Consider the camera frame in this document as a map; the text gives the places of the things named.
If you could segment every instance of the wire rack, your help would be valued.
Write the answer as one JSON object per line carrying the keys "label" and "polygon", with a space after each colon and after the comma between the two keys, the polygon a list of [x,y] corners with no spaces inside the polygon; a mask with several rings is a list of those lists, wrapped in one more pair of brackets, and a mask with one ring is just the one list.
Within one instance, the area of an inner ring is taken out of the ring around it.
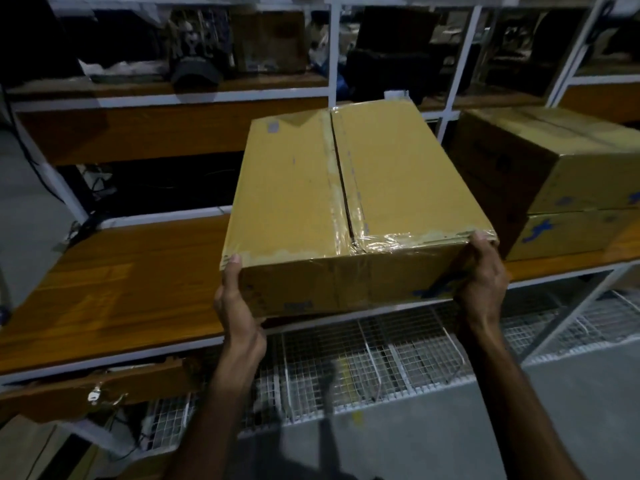
{"label": "wire rack", "polygon": [[[515,353],[524,350],[584,284],[567,281],[560,287],[508,291],[501,326]],[[640,338],[636,298],[640,293],[604,293],[533,362]],[[241,435],[475,380],[454,333],[457,313],[457,305],[449,301],[268,336]],[[210,367],[219,355],[219,347],[208,350]],[[153,454],[176,448],[197,404],[197,394],[151,403],[141,444]]]}

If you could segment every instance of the cardboard box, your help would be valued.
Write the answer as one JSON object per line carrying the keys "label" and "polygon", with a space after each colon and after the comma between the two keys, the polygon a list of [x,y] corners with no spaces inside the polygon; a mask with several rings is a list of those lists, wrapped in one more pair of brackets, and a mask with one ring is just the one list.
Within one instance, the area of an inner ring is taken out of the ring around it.
{"label": "cardboard box", "polygon": [[295,73],[307,69],[305,14],[301,11],[230,12],[240,72]]}
{"label": "cardboard box", "polygon": [[451,290],[476,229],[493,233],[411,102],[286,114],[252,122],[221,268],[242,256],[258,317],[357,310]]}
{"label": "cardboard box", "polygon": [[464,112],[449,156],[517,217],[640,203],[640,132],[565,109]]}
{"label": "cardboard box", "polygon": [[640,218],[638,209],[517,213],[477,177],[464,170],[461,176],[491,220],[507,261],[601,250]]}

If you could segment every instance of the concrete floor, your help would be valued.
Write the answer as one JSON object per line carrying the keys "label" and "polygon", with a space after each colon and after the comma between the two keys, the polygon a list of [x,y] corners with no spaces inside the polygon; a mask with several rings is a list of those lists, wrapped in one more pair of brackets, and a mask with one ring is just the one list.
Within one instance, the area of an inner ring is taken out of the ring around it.
{"label": "concrete floor", "polygon": [[[55,249],[71,222],[67,209],[40,186],[12,136],[0,132],[3,299],[8,295],[17,306],[27,297],[59,257]],[[637,478],[639,343],[538,365],[528,372],[588,478]],[[0,431],[0,471],[25,480],[51,427],[13,422],[12,428]],[[64,436],[56,435],[30,479],[37,478],[62,441]],[[258,480],[504,478],[476,384],[254,436],[240,442],[231,474]]]}

